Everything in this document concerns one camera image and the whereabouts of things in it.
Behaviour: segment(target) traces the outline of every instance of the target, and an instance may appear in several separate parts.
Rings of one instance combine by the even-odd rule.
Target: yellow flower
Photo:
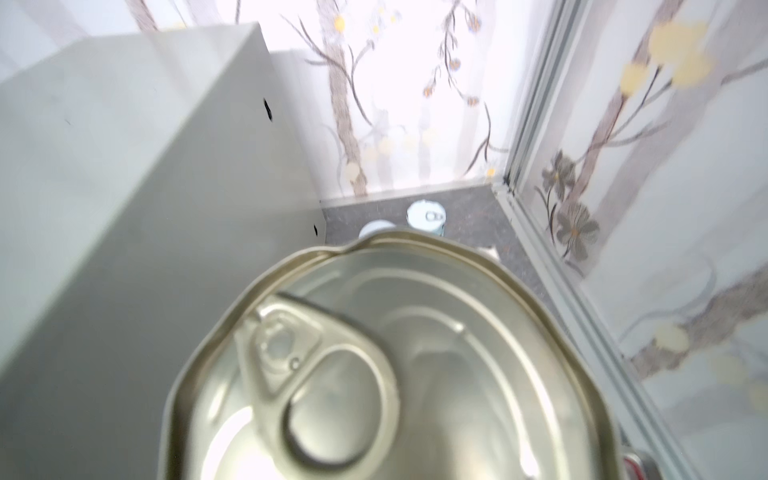
[[[363,149],[360,161],[364,164],[372,164],[379,159],[379,151],[374,147],[366,147]]]
[[[358,164],[347,164],[344,166],[344,177],[350,182],[360,175],[360,166]]]
[[[677,325],[664,324],[656,328],[654,334],[656,345],[674,353],[683,353],[690,347],[690,340],[685,330]]]
[[[648,78],[648,66],[639,63],[630,63],[624,67],[624,73],[621,75],[621,83],[619,88],[621,93],[631,97],[635,94],[640,87],[645,83],[645,79]]]
[[[392,142],[392,140],[389,139],[389,137],[384,137],[379,142],[379,153],[381,155],[391,155],[394,149],[395,144]]]
[[[747,387],[746,393],[755,412],[768,415],[768,383],[754,382]]]
[[[344,28],[346,28],[346,22],[344,21],[344,17],[339,15],[336,17],[336,20],[333,21],[333,27],[336,29],[339,33],[344,33]]]
[[[659,65],[683,61],[707,33],[707,25],[685,25],[669,22],[658,25],[650,33],[648,52]]]
[[[437,137],[438,131],[436,128],[427,128],[422,132],[422,143],[427,147],[431,147],[432,144],[435,143],[435,140],[437,140]]]
[[[701,53],[693,53],[683,60],[672,74],[675,87],[693,87],[712,71],[712,61]]]
[[[743,385],[748,373],[742,359],[733,355],[718,355],[710,360],[710,368],[718,382],[725,385]]]

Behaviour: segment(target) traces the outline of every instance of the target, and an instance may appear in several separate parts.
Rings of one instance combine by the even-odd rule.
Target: wall
[[[220,67],[219,58],[211,58],[211,51],[231,59],[230,67],[205,99],[197,97],[192,115],[181,115],[195,97],[174,97],[179,80],[195,92],[198,82],[216,77],[212,74]],[[103,58],[112,52],[119,55]],[[134,71],[136,58],[151,61]],[[89,66],[87,74],[77,68],[81,65]],[[169,68],[179,75],[167,76]],[[69,212],[56,210],[56,217],[70,227],[63,231],[57,219],[51,224],[19,217],[3,222],[28,237],[46,238],[31,243],[31,252],[20,242],[11,243],[10,251],[31,266],[41,290],[60,294],[39,319],[22,317],[16,298],[3,299],[17,307],[3,302],[2,313],[11,314],[0,315],[3,336],[11,330],[8,318],[34,322],[36,328],[0,383],[0,478],[13,478],[15,471],[27,480],[156,478],[163,405],[184,363],[256,276],[325,237],[323,212],[303,152],[281,115],[279,79],[258,27],[242,26],[92,39],[16,80],[0,92],[11,97],[10,87],[15,87],[12,93],[24,97],[27,84],[40,85],[47,93],[43,100],[56,107],[42,116],[48,123],[39,125],[37,137],[29,140],[37,144],[58,139],[62,131],[75,138],[87,132],[111,138],[111,115],[116,112],[125,130],[141,131],[147,124],[137,119],[161,116],[152,110],[162,103],[160,98],[173,100],[166,100],[166,114],[174,117],[177,128],[168,131],[166,125],[173,121],[164,118],[156,134],[165,142],[149,136],[133,150],[116,143],[117,151],[100,144],[77,151],[82,163],[72,164],[88,165],[100,158],[102,168],[122,177],[133,173],[125,171],[128,162],[122,154],[132,152],[137,164],[147,157],[154,160],[144,181],[132,184],[132,194],[119,202],[100,187],[107,184],[125,193],[121,182],[83,179],[78,176],[83,169],[76,167],[25,170],[26,177],[47,181],[30,187],[23,203],[18,195],[11,202],[0,201],[3,220],[8,210],[43,216],[38,211],[44,208],[34,208],[35,201],[43,206],[63,203]],[[105,102],[99,97],[109,81],[115,85],[115,100],[106,102],[111,108],[100,110]],[[62,100],[72,98],[80,105]],[[24,103],[29,111],[36,106],[31,100]],[[63,141],[55,145],[62,155],[75,150]],[[211,161],[221,152],[221,158]],[[15,159],[10,154],[3,151],[0,159]],[[282,158],[278,164],[273,162],[276,156]],[[36,157],[28,162],[43,164]],[[8,175],[13,171],[8,163],[2,165],[2,191],[13,180],[24,180]],[[111,209],[95,206],[99,201]],[[90,223],[82,220],[88,213]],[[106,224],[105,214],[111,214]],[[77,237],[71,232],[75,226],[85,230],[81,235],[98,228],[97,237]],[[87,245],[94,240],[95,248]],[[62,248],[66,241],[79,248]],[[42,252],[39,256],[46,260],[48,251],[82,253],[86,247],[91,254],[73,266],[70,278],[62,279],[68,281],[59,292],[46,289],[47,279],[32,254]],[[62,265],[55,266],[51,272],[60,273]],[[29,275],[22,279],[34,280]],[[0,276],[0,290],[18,292],[14,284],[7,288],[9,280]],[[5,347],[8,339],[3,340],[0,346]],[[0,369],[6,355],[0,348]]]
[[[768,2],[595,0],[521,198],[703,478],[768,458]]]
[[[3,0],[0,80],[88,35],[260,22],[322,198],[500,177],[554,0]]]

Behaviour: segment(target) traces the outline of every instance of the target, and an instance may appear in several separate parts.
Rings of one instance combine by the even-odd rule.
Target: black mark
[[[272,121],[272,111],[270,110],[270,106],[266,104],[266,98],[264,100],[264,108],[266,108],[266,115],[270,118],[270,121]]]

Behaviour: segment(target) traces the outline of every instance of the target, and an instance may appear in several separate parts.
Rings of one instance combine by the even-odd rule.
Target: white can
[[[388,228],[395,228],[395,224],[389,220],[374,220],[372,222],[366,223],[366,225],[360,229],[360,235],[358,235],[358,238],[363,238],[373,232],[386,230]]]
[[[442,237],[445,232],[445,208],[437,202],[418,200],[408,207],[408,225],[422,232]]]

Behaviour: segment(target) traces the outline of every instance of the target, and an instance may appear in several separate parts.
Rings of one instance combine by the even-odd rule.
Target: floral wallpaper
[[[502,175],[553,0],[8,0],[0,80],[90,35],[259,22],[322,198]]]
[[[702,478],[764,478],[768,2],[583,22],[519,195]]]

